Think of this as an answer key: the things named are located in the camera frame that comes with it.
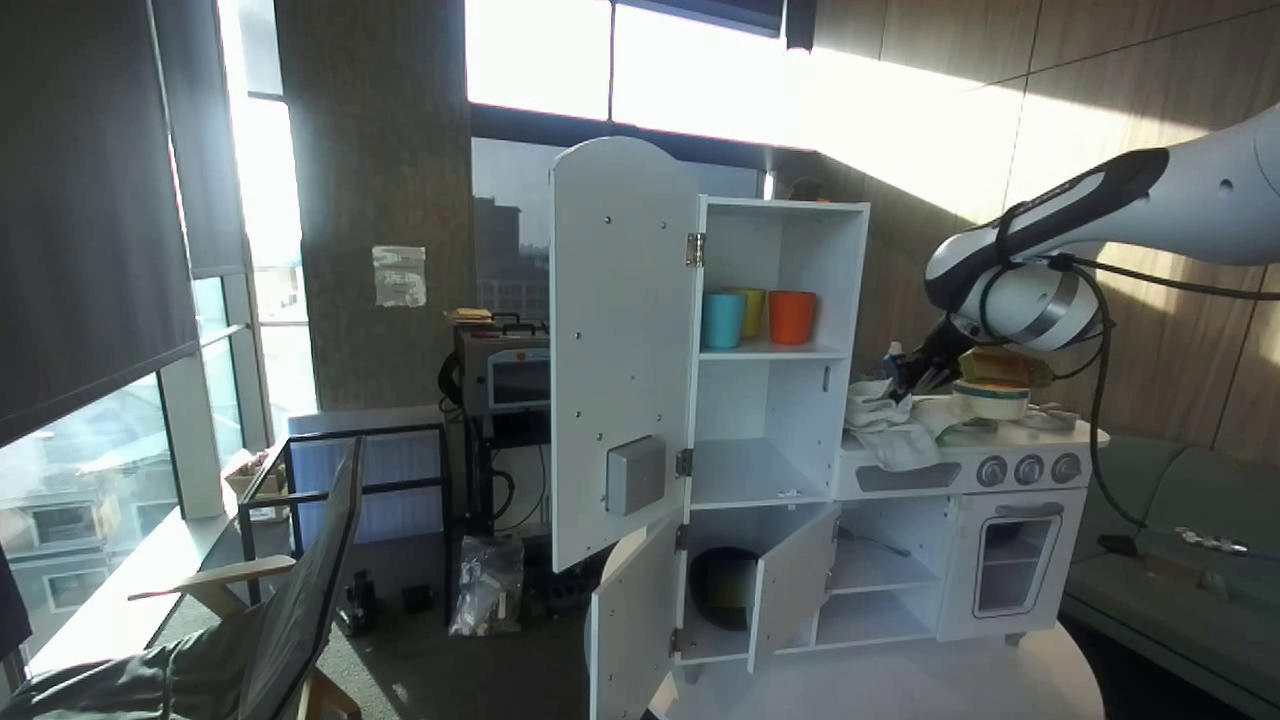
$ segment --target open cabinet door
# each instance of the open cabinet door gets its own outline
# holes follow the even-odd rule
[[[677,523],[618,545],[593,597],[593,720],[641,720],[674,667]]]
[[[752,579],[752,650],[747,674],[756,674],[779,645],[788,645],[803,619],[827,600],[836,568],[839,508],[824,508],[784,545],[756,565]]]
[[[698,185],[605,137],[553,167],[553,568],[681,517],[691,448]]]

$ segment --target notice on wall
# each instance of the notice on wall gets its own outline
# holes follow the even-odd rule
[[[429,248],[371,246],[371,305],[429,310]]]

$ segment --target concrete wall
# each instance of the concrete wall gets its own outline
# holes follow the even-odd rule
[[[1194,141],[1277,103],[1277,37],[1277,0],[820,0],[803,116],[827,160],[792,167],[788,185],[877,205],[860,361],[933,327],[920,273],[950,232],[1123,149]],[[1120,246],[1104,262],[1280,290],[1277,269]],[[1277,310],[1104,285],[1115,318],[1104,430],[1280,460],[1270,441],[1280,424]],[[1089,393],[1081,378],[1054,395],[1086,414]]]
[[[445,310],[471,301],[461,0],[280,0],[320,410],[438,401]],[[371,248],[425,248],[429,305],[385,310]]]

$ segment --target plastic bag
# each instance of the plastic bag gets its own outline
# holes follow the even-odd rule
[[[465,536],[449,636],[519,633],[524,545],[516,536]]]

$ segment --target cup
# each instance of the cup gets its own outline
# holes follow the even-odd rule
[[[709,292],[706,295],[706,347],[738,347],[745,339],[745,295]]]
[[[776,290],[770,292],[770,339],[812,343],[816,292]]]
[[[745,290],[745,339],[763,335],[763,290]]]

